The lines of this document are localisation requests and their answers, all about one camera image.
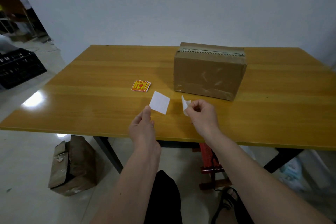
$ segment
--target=hand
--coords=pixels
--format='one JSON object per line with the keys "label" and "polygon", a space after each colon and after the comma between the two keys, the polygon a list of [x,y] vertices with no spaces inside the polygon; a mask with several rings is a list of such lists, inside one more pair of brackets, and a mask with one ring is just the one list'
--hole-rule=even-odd
{"label": "hand", "polygon": [[205,139],[211,139],[215,134],[221,133],[219,129],[215,107],[205,100],[199,99],[191,102],[185,110],[196,128],[196,131]]}
{"label": "hand", "polygon": [[151,120],[151,108],[148,105],[131,122],[128,132],[135,150],[161,152],[161,146],[155,139],[154,121]]}

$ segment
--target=forearm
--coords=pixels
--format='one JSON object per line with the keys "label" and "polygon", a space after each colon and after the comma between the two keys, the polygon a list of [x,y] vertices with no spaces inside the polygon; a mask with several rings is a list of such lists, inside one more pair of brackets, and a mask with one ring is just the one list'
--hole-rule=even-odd
{"label": "forearm", "polygon": [[158,171],[161,149],[134,150],[120,174],[119,181],[99,209],[92,224],[143,223]]}
{"label": "forearm", "polygon": [[331,223],[222,133],[207,140],[258,223]]}

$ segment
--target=table top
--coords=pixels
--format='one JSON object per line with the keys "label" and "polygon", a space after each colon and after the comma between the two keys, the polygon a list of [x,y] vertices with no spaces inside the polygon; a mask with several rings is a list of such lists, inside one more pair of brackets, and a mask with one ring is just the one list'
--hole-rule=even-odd
{"label": "table top", "polygon": [[[166,115],[152,111],[159,140],[203,142],[183,114],[183,95],[212,103],[222,131],[241,145],[336,150],[336,75],[302,49],[245,48],[248,66],[233,102],[173,91],[177,49],[91,45],[0,128],[127,137],[156,90],[171,99]],[[152,85],[135,92],[135,80]]]}

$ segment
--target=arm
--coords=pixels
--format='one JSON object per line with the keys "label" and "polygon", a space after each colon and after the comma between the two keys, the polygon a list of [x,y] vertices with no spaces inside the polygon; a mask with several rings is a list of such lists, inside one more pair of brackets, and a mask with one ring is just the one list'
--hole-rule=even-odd
{"label": "arm", "polygon": [[226,137],[219,129],[211,104],[196,100],[186,112],[197,132],[216,153],[256,224],[332,223]]}
{"label": "arm", "polygon": [[133,224],[145,220],[161,154],[161,147],[155,140],[154,121],[151,121],[149,106],[132,121],[129,135],[134,144],[133,154],[91,224]]}

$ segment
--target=sealed cardboard box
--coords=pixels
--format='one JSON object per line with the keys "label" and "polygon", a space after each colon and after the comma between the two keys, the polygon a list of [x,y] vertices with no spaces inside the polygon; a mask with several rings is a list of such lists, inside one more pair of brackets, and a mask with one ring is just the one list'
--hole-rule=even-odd
{"label": "sealed cardboard box", "polygon": [[174,91],[233,101],[246,67],[243,48],[181,43],[174,57]]}
{"label": "sealed cardboard box", "polygon": [[69,197],[96,184],[95,150],[84,137],[71,136],[55,147],[48,188]]}

